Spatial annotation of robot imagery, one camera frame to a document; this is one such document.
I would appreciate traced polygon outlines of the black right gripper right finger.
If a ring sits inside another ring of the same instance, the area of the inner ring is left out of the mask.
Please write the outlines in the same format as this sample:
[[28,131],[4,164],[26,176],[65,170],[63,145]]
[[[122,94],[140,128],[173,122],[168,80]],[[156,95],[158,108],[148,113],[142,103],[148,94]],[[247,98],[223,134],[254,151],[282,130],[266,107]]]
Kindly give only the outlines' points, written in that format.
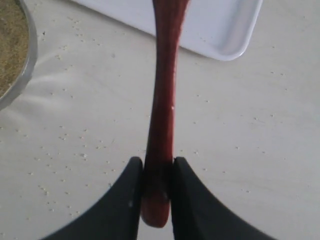
[[184,157],[176,157],[171,181],[171,221],[176,240],[270,240],[223,205]]

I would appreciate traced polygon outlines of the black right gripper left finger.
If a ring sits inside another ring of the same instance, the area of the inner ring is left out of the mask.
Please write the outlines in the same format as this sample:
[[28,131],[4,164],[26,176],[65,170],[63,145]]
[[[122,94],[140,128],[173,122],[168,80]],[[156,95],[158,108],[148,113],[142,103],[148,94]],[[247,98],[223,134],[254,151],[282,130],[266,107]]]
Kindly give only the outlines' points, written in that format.
[[105,195],[45,240],[136,240],[141,209],[143,163],[132,157]]

